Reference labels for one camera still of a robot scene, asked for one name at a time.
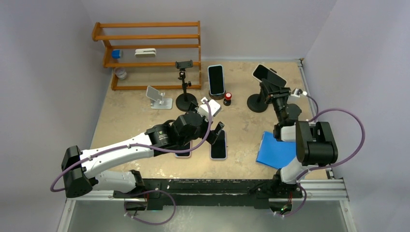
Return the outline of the white case smartphone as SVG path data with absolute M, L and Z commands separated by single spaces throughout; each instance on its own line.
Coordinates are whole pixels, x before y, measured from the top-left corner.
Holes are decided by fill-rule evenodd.
M 263 79 L 267 79 L 268 77 L 273 76 L 280 76 L 277 72 L 273 69 L 266 67 L 263 64 L 258 64 L 257 67 L 252 72 L 252 76 L 258 81 L 261 82 Z

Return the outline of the lavender case smartphone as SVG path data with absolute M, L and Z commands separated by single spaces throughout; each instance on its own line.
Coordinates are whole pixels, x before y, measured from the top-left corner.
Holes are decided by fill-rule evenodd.
M 215 143 L 210 148 L 212 160 L 225 160 L 227 158 L 226 132 L 222 130 Z

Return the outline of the silver folding phone stand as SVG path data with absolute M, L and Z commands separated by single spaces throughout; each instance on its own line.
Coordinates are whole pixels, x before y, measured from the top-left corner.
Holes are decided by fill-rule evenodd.
M 151 109 L 156 110 L 170 110 L 173 107 L 173 99 L 165 98 L 164 92 L 159 92 L 152 86 L 147 86 L 146 96 L 150 100 Z

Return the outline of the pink case smartphone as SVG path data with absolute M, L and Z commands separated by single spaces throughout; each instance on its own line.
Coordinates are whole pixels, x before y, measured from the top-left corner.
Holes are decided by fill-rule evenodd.
M 184 153 L 175 153 L 175 157 L 177 158 L 189 158 L 191 156 L 191 147 L 192 147 L 192 142 L 189 142 L 188 144 L 184 146 L 178 146 L 175 148 L 175 150 L 190 150 L 189 152 L 184 152 Z

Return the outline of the black phone stand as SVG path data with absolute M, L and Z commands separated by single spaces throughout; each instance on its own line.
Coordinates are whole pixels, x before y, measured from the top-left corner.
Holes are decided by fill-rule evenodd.
M 259 87 L 259 94 L 252 94 L 247 99 L 247 107 L 251 111 L 256 113 L 262 113 L 268 108 L 268 105 L 264 102 L 264 91 L 262 83 L 259 84 Z
M 175 67 L 179 69 L 178 80 L 182 81 L 182 90 L 183 93 L 180 94 L 176 99 L 176 107 L 183 112 L 187 112 L 190 108 L 191 103 L 198 104 L 197 99 L 193 94 L 187 92 L 187 88 L 191 87 L 191 82 L 185 82 L 186 78 L 186 69 L 193 67 L 193 61 L 176 61 Z

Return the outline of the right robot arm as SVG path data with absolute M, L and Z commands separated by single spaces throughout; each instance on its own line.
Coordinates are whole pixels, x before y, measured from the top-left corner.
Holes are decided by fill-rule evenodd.
M 295 142 L 295 158 L 279 170 L 280 179 L 271 184 L 272 192 L 279 197 L 291 189 L 307 172 L 334 164 L 338 159 L 337 145 L 328 122 L 301 121 L 301 108 L 289 103 L 291 90 L 263 79 L 260 82 L 263 101 L 273 105 L 278 123 L 273 136 L 280 142 Z

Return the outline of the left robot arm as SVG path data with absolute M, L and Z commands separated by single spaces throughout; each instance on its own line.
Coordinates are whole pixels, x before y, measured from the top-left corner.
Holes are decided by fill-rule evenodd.
M 135 137 L 106 147 L 80 150 L 76 145 L 71 146 L 65 151 L 62 173 L 53 181 L 50 190 L 57 192 L 55 185 L 62 179 L 64 187 L 61 190 L 67 198 L 80 197 L 92 190 L 116 190 L 133 198 L 140 197 L 144 193 L 144 184 L 137 171 L 115 173 L 110 169 L 162 154 L 190 153 L 204 142 L 214 144 L 224 127 L 219 122 L 216 129 L 211 130 L 216 115 L 198 108 L 180 115 L 176 120 L 168 120 Z

